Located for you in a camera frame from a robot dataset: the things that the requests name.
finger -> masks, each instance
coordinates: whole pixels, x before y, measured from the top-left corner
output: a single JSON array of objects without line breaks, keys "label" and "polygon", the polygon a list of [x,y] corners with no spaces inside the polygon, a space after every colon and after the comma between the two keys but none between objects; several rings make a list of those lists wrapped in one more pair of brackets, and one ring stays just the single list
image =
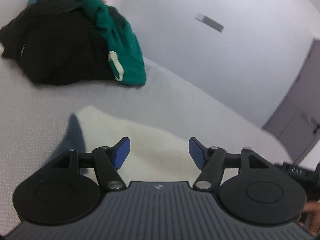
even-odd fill
[{"label": "finger", "polygon": [[304,213],[317,213],[320,212],[320,204],[314,201],[310,201],[307,202],[307,204],[305,205],[304,209],[303,209]]},{"label": "finger", "polygon": [[320,213],[315,213],[313,215],[311,225],[309,227],[309,232],[315,236],[318,233],[319,228],[320,228]]},{"label": "finger", "polygon": [[313,213],[308,213],[306,220],[304,221],[304,225],[303,225],[304,229],[306,229],[306,230],[309,229],[312,219],[313,219]]}]

white bed sheet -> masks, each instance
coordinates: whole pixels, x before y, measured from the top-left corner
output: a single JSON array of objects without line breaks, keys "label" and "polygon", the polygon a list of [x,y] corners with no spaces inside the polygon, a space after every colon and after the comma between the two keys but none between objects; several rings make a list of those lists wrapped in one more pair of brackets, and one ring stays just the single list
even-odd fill
[{"label": "white bed sheet", "polygon": [[[273,136],[169,70],[145,63],[147,84],[141,88],[113,81],[36,87],[15,63],[0,59],[0,234],[19,222],[11,202],[15,187],[46,162],[62,140],[70,114],[87,106],[164,130],[186,143],[197,137],[205,146],[229,153],[250,146],[271,162],[290,161]],[[147,175],[140,178],[148,180]]]}]

bed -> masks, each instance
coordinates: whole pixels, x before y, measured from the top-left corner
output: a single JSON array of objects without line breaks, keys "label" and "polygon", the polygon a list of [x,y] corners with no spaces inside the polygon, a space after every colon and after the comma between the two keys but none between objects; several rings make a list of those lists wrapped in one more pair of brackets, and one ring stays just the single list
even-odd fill
[{"label": "bed", "polygon": [[56,87],[35,86],[14,62],[0,59],[0,234],[19,223],[11,202],[15,187],[52,158],[72,114],[84,129],[86,152],[124,136],[131,139],[119,171],[126,183],[186,180],[192,185],[200,171],[188,154],[190,137],[229,153],[250,146],[271,162],[291,161],[272,135],[169,70],[148,59],[145,65],[143,87],[116,81]]}]

white strap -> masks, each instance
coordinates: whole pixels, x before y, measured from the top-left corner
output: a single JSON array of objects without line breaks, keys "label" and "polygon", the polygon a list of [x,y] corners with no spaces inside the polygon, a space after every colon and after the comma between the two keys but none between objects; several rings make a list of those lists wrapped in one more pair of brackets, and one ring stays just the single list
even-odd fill
[{"label": "white strap", "polygon": [[120,64],[119,62],[119,59],[118,59],[118,55],[114,52],[114,51],[109,51],[109,55],[108,55],[108,60],[112,60],[113,64],[115,65],[118,73],[119,73],[119,78],[116,78],[117,81],[122,81],[123,80],[123,75],[124,75],[124,69],[122,67],[122,65]]}]

human hand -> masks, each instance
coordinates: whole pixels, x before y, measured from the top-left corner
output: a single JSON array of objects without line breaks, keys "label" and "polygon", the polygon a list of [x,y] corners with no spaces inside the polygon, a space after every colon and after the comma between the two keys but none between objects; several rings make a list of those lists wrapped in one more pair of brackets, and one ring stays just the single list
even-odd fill
[{"label": "human hand", "polygon": [[307,228],[307,230],[310,234],[316,236],[320,229],[320,203],[315,201],[307,202],[303,209],[303,213],[308,213],[308,215],[312,215],[310,225],[309,228]]}]

